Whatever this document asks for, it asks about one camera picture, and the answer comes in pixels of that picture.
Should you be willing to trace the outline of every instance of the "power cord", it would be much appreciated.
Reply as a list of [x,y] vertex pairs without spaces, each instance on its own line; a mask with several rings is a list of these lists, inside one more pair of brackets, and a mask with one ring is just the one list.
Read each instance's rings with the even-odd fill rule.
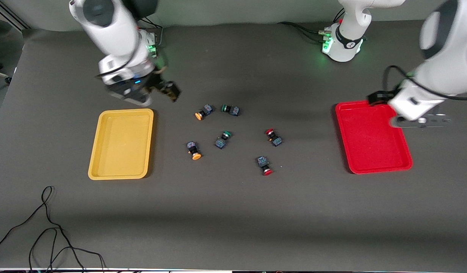
[[153,23],[151,20],[149,20],[147,17],[144,17],[144,19],[140,19],[141,21],[145,22],[145,23],[148,23],[148,24],[151,24],[153,26],[155,26],[156,28],[159,28],[159,29],[162,29],[163,27],[158,25],[158,24],[155,24]]
[[[36,246],[36,244],[38,243],[38,241],[40,240],[40,238],[45,234],[47,233],[48,231],[50,230],[53,230],[55,232],[55,235],[53,237],[53,243],[52,243],[52,253],[50,255],[50,265],[48,266],[48,268],[50,268],[50,270],[48,270],[48,268],[46,269],[45,273],[52,273],[53,272],[53,262],[55,262],[55,259],[62,253],[62,251],[66,250],[66,249],[71,249],[72,252],[74,253],[74,258],[75,260],[77,261],[77,263],[79,264],[79,266],[82,268],[82,270],[85,270],[85,267],[82,265],[82,263],[80,262],[80,260],[78,259],[78,256],[77,256],[77,253],[75,251],[82,251],[82,252],[86,252],[86,253],[89,253],[89,254],[94,254],[94,255],[97,255],[100,259],[100,265],[102,266],[102,271],[104,270],[105,267],[107,267],[105,265],[105,261],[102,257],[102,255],[100,255],[99,253],[97,252],[93,252],[93,251],[88,251],[86,249],[81,249],[81,248],[78,248],[78,247],[74,247],[72,246],[72,244],[70,243],[70,240],[69,238],[67,237],[67,235],[65,235],[65,232],[64,232],[64,229],[62,228],[62,226],[58,223],[55,223],[51,220],[50,218],[50,211],[48,210],[48,205],[47,205],[47,202],[48,202],[48,199],[50,199],[50,196],[52,195],[52,192],[53,192],[53,187],[52,186],[47,186],[44,188],[43,192],[41,192],[41,205],[38,206],[34,211],[33,213],[24,221],[22,222],[21,224],[19,225],[16,225],[12,228],[10,228],[10,230],[6,233],[6,235],[3,237],[3,239],[1,239],[0,241],[0,245],[4,242],[4,240],[6,240],[6,238],[8,238],[8,235],[10,235],[10,233],[15,229],[15,228],[18,228],[24,224],[26,224],[30,219],[33,218],[33,216],[38,212],[39,209],[41,209],[43,206],[45,207],[45,214],[47,216],[47,220],[49,223],[53,224],[54,227],[49,227],[49,228],[46,228],[45,230],[43,230],[40,235],[36,238],[36,240],[34,241],[31,249],[30,249],[30,252],[28,254],[28,265],[30,266],[30,273],[33,272],[33,268],[32,268],[32,265],[31,265],[31,256],[33,255],[33,250],[34,250],[34,247]],[[57,238],[57,235],[58,235],[58,231],[60,231],[60,234],[62,235],[62,237],[67,241],[67,245],[66,247],[62,248],[58,254],[53,257],[53,251],[55,250],[55,242],[56,242],[56,238]]]
[[303,34],[306,38],[310,39],[311,41],[315,41],[317,43],[324,43],[323,40],[315,39],[315,38],[312,38],[311,36],[308,35],[309,33],[318,35],[318,31],[307,29],[304,26],[301,26],[301,25],[293,23],[293,22],[285,22],[284,21],[284,22],[279,22],[278,24],[293,26],[297,30],[299,30],[299,32],[301,32],[301,34]]
[[399,66],[388,66],[385,71],[384,71],[384,77],[382,79],[382,88],[384,91],[387,91],[388,89],[388,76],[389,76],[389,73],[391,71],[391,69],[396,69],[396,71],[398,71],[405,79],[413,82],[415,85],[417,85],[418,87],[422,88],[423,90],[431,93],[432,95],[436,95],[436,96],[439,96],[439,97],[442,97],[442,98],[445,98],[445,99],[448,99],[448,100],[467,100],[467,97],[453,97],[453,96],[448,96],[448,95],[444,95],[444,94],[441,94],[439,92],[436,92],[432,89],[429,89],[427,87],[425,87],[424,85],[421,85],[420,83],[418,83],[416,80],[414,80],[414,78],[412,78],[411,76],[408,76],[407,72],[405,72],[402,68],[400,68]]
[[342,8],[337,14],[336,16],[334,17],[333,19],[333,23],[338,21],[339,18],[341,18],[341,16],[343,16],[343,14],[345,14],[345,8]]

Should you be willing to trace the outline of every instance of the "black cable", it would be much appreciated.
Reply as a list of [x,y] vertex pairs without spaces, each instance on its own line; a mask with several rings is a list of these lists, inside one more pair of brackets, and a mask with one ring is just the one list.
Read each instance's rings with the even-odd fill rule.
[[149,19],[149,18],[147,18],[147,17],[145,17],[145,19],[146,19],[147,22],[149,22],[150,24],[152,24],[152,25],[154,25],[154,26],[156,26],[156,27],[159,27],[159,28],[163,28],[162,26],[155,24],[153,21],[151,21],[151,19]]
[[345,8],[342,8],[342,9],[336,14],[336,16],[335,16],[334,19],[333,19],[333,23],[335,23],[341,16],[343,16],[343,14],[345,14]]
[[98,79],[100,79],[100,78],[102,78],[103,76],[112,74],[112,73],[117,72],[117,71],[123,69],[124,67],[126,67],[126,65],[128,65],[128,64],[133,60],[134,56],[136,55],[136,52],[138,52],[138,48],[139,48],[140,42],[141,42],[141,34],[138,32],[138,39],[136,40],[136,43],[135,43],[135,45],[134,45],[134,50],[133,50],[133,52],[131,53],[131,57],[129,58],[129,60],[127,60],[127,62],[126,62],[125,64],[123,64],[122,66],[117,67],[116,69],[112,69],[111,71],[107,71],[107,72],[98,74],[98,75],[96,75],[95,77],[98,78]]
[[405,79],[413,82],[415,85],[422,88],[423,90],[426,90],[427,92],[431,93],[432,95],[436,95],[436,96],[439,96],[439,97],[442,97],[442,98],[445,98],[445,99],[448,99],[448,100],[467,100],[467,97],[453,97],[453,96],[444,95],[444,94],[438,93],[438,92],[436,92],[434,90],[431,90],[431,89],[425,87],[424,85],[421,85],[420,83],[418,83],[412,77],[408,76],[407,73],[402,68],[400,68],[399,66],[388,66],[385,69],[384,77],[383,77],[383,80],[382,80],[382,88],[383,88],[384,91],[387,91],[388,76],[389,76],[389,73],[390,73],[391,69],[396,69],[402,76],[404,76]]
[[163,28],[162,26],[153,23],[153,22],[152,22],[151,20],[149,20],[149,19],[147,19],[147,21],[146,21],[145,19],[139,19],[139,20],[140,20],[140,21],[143,21],[143,22],[145,22],[145,23],[151,24],[151,25],[155,26],[156,28],[159,28],[159,29],[162,29],[162,28]]
[[16,225],[16,226],[12,227],[12,228],[8,231],[8,233],[6,233],[6,235],[3,237],[3,239],[1,239],[0,245],[1,245],[1,243],[3,243],[4,240],[6,240],[6,238],[7,238],[8,235],[13,231],[13,229],[18,228],[18,227],[20,227],[20,226],[26,224],[26,223],[36,214],[36,212],[38,211],[38,209],[41,209],[41,207],[43,207],[43,206],[45,205],[45,202],[43,202],[40,206],[38,206],[38,207],[34,210],[34,212],[33,212],[24,222],[22,222],[22,223],[19,224],[19,225]]
[[[56,238],[56,235],[58,234],[57,232],[57,228],[56,227],[49,227],[49,228],[46,228],[45,230],[43,230],[40,235],[38,235],[38,238],[36,238],[36,240],[34,241],[33,245],[31,246],[30,248],[30,252],[28,254],[28,265],[30,267],[30,272],[32,273],[33,272],[33,268],[31,266],[31,256],[33,254],[33,250],[34,250],[34,247],[36,246],[36,244],[38,243],[38,240],[40,240],[40,238],[43,236],[43,234],[45,234],[47,231],[49,230],[53,230],[55,231],[55,238]],[[55,240],[53,240],[53,245],[52,245],[52,253],[53,253],[53,249],[55,248]]]
[[[48,205],[47,205],[47,202],[48,200],[50,199],[51,195],[53,193],[53,187],[52,186],[47,186],[44,188],[43,192],[41,192],[41,205],[38,206],[34,211],[33,213],[24,221],[22,222],[21,224],[19,225],[16,225],[14,227],[12,227],[7,233],[6,235],[3,237],[3,239],[1,239],[0,241],[0,245],[4,242],[4,240],[6,240],[6,238],[8,237],[8,235],[15,229],[15,228],[18,228],[19,226],[22,226],[23,224],[27,223],[35,214],[36,212],[41,209],[41,207],[45,207],[45,213],[46,213],[46,217],[47,217],[47,220],[49,223],[55,225],[55,227],[49,227],[49,228],[46,228],[45,230],[43,230],[40,235],[36,238],[36,240],[34,241],[31,249],[30,249],[30,252],[28,254],[28,265],[30,266],[30,272],[32,273],[33,272],[33,268],[32,268],[32,265],[31,265],[31,257],[33,255],[33,250],[36,246],[36,244],[38,243],[38,241],[40,240],[40,238],[46,233],[48,232],[49,230],[53,230],[55,231],[55,235],[53,237],[53,243],[52,243],[52,253],[50,255],[50,265],[48,266],[48,268],[50,268],[50,271],[48,271],[48,268],[46,269],[45,273],[48,273],[48,272],[53,272],[53,262],[55,262],[55,259],[59,256],[60,253],[62,253],[63,250],[65,249],[71,249],[72,252],[74,253],[74,257],[75,257],[75,260],[77,261],[77,263],[79,264],[79,266],[85,270],[85,267],[81,264],[80,260],[78,259],[78,256],[76,254],[76,250],[77,251],[82,251],[82,252],[86,252],[86,253],[89,253],[89,254],[94,254],[94,255],[97,255],[100,259],[100,265],[102,266],[102,271],[104,270],[104,267],[107,267],[105,265],[105,261],[104,261],[104,258],[102,257],[102,255],[100,255],[99,253],[97,252],[93,252],[93,251],[89,251],[89,250],[86,250],[86,249],[81,249],[81,248],[78,248],[78,247],[74,247],[72,246],[72,244],[70,243],[70,240],[69,238],[65,235],[65,232],[64,232],[64,229],[62,228],[62,226],[58,223],[55,223],[51,220],[50,218],[50,211],[48,210]],[[64,247],[62,250],[60,250],[58,252],[57,255],[55,255],[55,257],[53,257],[53,253],[54,253],[54,250],[55,250],[55,243],[56,243],[56,237],[58,235],[58,230],[60,231],[60,233],[62,234],[62,236],[64,237],[64,239],[67,241],[67,244],[68,246]]]
[[298,28],[298,29],[302,29],[303,31],[306,31],[306,32],[309,32],[309,33],[316,33],[318,34],[318,31],[314,31],[314,30],[310,30],[310,29],[307,29],[305,28],[304,26],[301,26],[299,24],[296,24],[296,23],[293,23],[293,22],[279,22],[278,24],[283,24],[283,25],[289,25],[289,26],[293,26],[295,28]]
[[284,25],[289,25],[289,26],[293,26],[295,27],[297,30],[299,30],[299,32],[301,32],[301,34],[303,34],[306,38],[310,39],[311,41],[315,41],[315,42],[318,42],[318,43],[324,43],[323,40],[320,40],[320,39],[315,39],[315,38],[312,38],[311,36],[308,35],[308,33],[318,33],[317,31],[313,31],[313,30],[310,30],[310,29],[307,29],[303,26],[300,26],[296,23],[292,23],[292,22],[280,22],[278,24],[284,24]]
[[102,267],[102,272],[104,272],[104,268],[107,267],[107,265],[105,264],[105,260],[104,260],[104,257],[102,257],[102,255],[100,255],[99,253],[97,252],[93,252],[93,251],[89,251],[89,250],[86,250],[86,249],[81,249],[81,248],[78,248],[78,247],[70,247],[70,246],[66,246],[64,248],[62,248],[57,254],[56,256],[53,258],[52,262],[50,263],[50,265],[47,267],[47,271],[48,271],[48,268],[52,268],[52,264],[55,262],[55,260],[58,258],[58,256],[66,249],[72,249],[72,250],[78,250],[78,251],[82,251],[82,252],[86,252],[86,253],[89,253],[89,254],[94,254],[94,255],[97,255],[99,257],[99,260],[100,260],[100,266]]

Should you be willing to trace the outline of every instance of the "metal bracket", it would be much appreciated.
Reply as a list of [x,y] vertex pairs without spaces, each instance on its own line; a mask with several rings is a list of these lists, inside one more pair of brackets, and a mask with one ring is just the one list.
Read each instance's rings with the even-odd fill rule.
[[387,102],[393,99],[393,97],[395,97],[399,91],[400,90],[397,88],[393,91],[377,91],[371,93],[367,96],[368,104],[370,104],[371,106],[377,104],[387,104]]
[[395,116],[391,120],[393,127],[399,128],[427,128],[443,127],[451,123],[451,118],[445,114],[439,114],[439,106],[431,111],[431,114],[425,114],[415,121],[408,121],[403,116]]

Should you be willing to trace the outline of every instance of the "green led light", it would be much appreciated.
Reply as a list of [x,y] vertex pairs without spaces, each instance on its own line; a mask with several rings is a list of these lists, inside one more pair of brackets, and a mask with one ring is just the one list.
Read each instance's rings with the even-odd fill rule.
[[331,49],[331,45],[333,44],[333,38],[329,38],[328,41],[325,42],[325,45],[323,46],[323,52],[329,53],[329,50]]
[[149,51],[150,53],[153,53],[153,52],[156,53],[156,46],[155,45],[148,45],[147,46],[147,51]]
[[363,39],[360,41],[360,45],[358,46],[358,49],[356,50],[356,52],[360,52],[360,49],[362,48],[362,43],[363,43]]

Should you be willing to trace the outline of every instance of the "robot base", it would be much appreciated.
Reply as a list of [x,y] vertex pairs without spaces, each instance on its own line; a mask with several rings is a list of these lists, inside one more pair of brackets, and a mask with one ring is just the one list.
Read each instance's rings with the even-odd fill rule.
[[[335,33],[339,25],[340,25],[339,23],[335,23],[329,27],[326,27],[324,30],[331,31],[331,33]],[[355,55],[358,52],[360,52],[360,47],[362,46],[362,42],[363,40],[361,40],[358,45],[353,43],[354,44],[353,48],[346,49],[343,43],[341,43],[336,38],[336,35],[332,35],[329,38],[329,40],[326,41],[325,44],[323,45],[323,49],[321,50],[321,52],[328,55],[332,60],[336,62],[344,63],[344,62],[348,62],[351,59],[353,59],[353,57],[355,57]]]

